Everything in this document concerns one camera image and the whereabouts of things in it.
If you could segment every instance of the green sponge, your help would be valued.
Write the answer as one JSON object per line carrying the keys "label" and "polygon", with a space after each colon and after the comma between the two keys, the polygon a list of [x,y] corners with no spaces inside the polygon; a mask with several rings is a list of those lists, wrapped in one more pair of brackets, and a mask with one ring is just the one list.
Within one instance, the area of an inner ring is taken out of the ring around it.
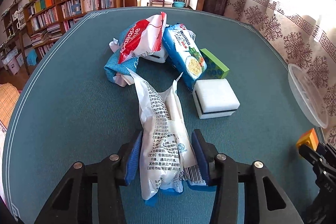
{"label": "green sponge", "polygon": [[207,65],[205,77],[210,79],[224,79],[229,72],[229,68],[206,48],[201,49],[201,52]]}

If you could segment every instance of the orange cushion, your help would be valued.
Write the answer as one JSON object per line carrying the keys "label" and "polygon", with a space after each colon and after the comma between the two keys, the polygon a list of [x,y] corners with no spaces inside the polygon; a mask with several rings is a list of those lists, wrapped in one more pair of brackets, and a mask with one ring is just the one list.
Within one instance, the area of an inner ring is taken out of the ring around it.
{"label": "orange cushion", "polygon": [[7,128],[20,93],[10,83],[0,85],[0,121]]}

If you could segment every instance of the plastic bowl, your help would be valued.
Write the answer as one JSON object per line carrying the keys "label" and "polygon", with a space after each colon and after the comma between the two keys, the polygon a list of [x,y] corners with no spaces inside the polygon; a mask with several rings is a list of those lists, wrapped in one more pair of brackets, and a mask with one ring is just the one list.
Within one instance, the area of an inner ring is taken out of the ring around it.
{"label": "plastic bowl", "polygon": [[176,7],[176,8],[183,8],[184,6],[185,6],[184,2],[181,2],[181,1],[175,1],[174,2],[174,7]]}
{"label": "plastic bowl", "polygon": [[36,65],[36,59],[37,59],[37,54],[36,54],[35,49],[34,49],[27,56],[28,65],[29,66],[35,66]]}
{"label": "plastic bowl", "polygon": [[328,115],[325,104],[314,82],[294,64],[288,65],[288,82],[296,102],[307,119],[317,127],[327,128]]}

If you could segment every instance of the teal tablecloth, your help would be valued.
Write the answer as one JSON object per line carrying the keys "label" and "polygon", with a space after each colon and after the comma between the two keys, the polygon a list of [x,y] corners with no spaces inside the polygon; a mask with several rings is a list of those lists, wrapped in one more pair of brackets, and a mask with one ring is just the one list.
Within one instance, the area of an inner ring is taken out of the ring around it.
{"label": "teal tablecloth", "polygon": [[[103,67],[113,37],[161,10],[167,23],[184,23],[196,34],[199,48],[230,68],[227,80],[241,103],[230,117],[200,120],[192,94],[179,81],[188,132],[200,128],[206,141],[236,161],[264,162],[299,212],[316,196],[312,168],[295,149],[312,124],[290,91],[287,65],[255,29],[191,10],[121,8],[90,13],[71,28],[40,62],[17,102],[5,141],[3,177],[10,209],[26,224],[35,221],[72,163],[101,161],[141,126],[134,85],[122,88],[108,82]],[[179,75],[168,64],[144,59],[137,73],[158,92]],[[208,223],[214,199],[214,193],[185,188],[179,197],[159,193],[156,207],[150,208],[141,199],[139,175],[121,193],[128,224]],[[240,191],[239,223],[242,198]]]}

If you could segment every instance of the white plastic bag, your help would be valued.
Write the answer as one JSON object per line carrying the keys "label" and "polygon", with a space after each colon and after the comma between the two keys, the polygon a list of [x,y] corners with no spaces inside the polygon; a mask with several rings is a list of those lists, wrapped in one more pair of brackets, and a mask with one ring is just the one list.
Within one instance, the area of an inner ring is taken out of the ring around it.
{"label": "white plastic bag", "polygon": [[167,14],[153,15],[139,20],[127,32],[121,46],[118,63],[138,56],[152,55],[161,49],[162,36],[166,27]]}
{"label": "white plastic bag", "polygon": [[140,182],[142,198],[148,200],[159,188],[183,191],[182,180],[191,185],[205,185],[184,125],[177,80],[162,93],[143,78],[130,71],[134,79],[139,114],[143,127],[140,153]]}

